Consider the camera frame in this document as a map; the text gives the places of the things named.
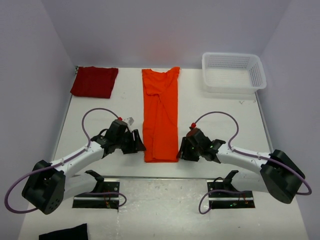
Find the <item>orange t shirt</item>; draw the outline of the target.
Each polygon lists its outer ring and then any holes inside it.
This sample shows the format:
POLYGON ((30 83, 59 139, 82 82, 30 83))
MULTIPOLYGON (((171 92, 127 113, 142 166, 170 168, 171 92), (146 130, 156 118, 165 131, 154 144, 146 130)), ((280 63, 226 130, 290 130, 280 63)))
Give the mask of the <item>orange t shirt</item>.
POLYGON ((166 72, 143 69, 143 142, 146 163, 176 163, 178 136, 178 78, 180 67, 166 72))

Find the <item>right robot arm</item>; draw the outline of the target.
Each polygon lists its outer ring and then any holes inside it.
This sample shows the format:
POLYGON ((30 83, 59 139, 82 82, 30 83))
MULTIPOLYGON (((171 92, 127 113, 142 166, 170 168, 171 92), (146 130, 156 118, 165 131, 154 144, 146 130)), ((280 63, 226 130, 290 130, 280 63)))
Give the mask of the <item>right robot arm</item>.
POLYGON ((259 153, 235 148, 224 140, 210 140, 199 128, 191 129, 182 138, 177 157, 192 162, 204 158, 208 162, 248 170, 248 173, 230 171, 213 188, 230 197, 247 191, 266 192, 279 202, 290 204, 301 194, 299 189, 306 182, 304 173, 283 151, 259 153))

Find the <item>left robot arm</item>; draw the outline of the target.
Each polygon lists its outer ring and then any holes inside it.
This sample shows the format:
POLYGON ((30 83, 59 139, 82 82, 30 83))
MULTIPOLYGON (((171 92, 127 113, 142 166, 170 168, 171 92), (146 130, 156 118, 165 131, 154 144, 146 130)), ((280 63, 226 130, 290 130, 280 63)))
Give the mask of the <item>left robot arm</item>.
POLYGON ((144 152, 139 131, 131 130, 133 118, 118 118, 109 128, 102 130, 79 151, 52 162, 41 160, 22 190, 22 196, 45 215, 55 211, 62 201, 84 195, 89 197, 116 195, 106 191, 104 178, 93 170, 79 171, 102 160, 119 149, 123 154, 144 152))

